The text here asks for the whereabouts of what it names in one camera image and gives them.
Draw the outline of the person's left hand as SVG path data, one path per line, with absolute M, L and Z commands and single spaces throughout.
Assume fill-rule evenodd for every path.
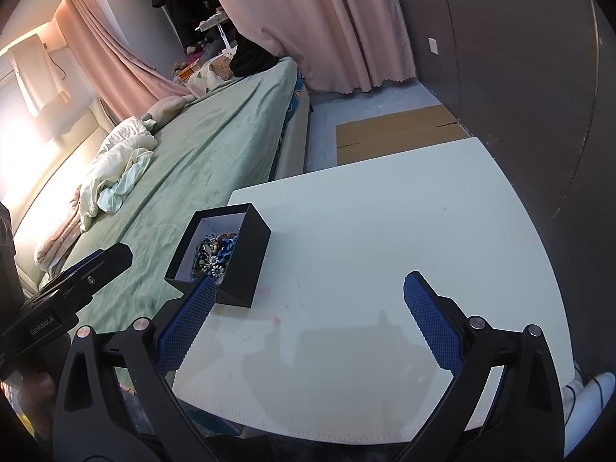
M 17 388 L 17 404 L 29 422 L 30 430 L 13 405 L 1 393 L 1 446 L 15 445 L 23 453 L 50 452 L 53 410 L 60 376 L 68 356 L 67 333 L 20 357 L 1 354 L 1 381 Z

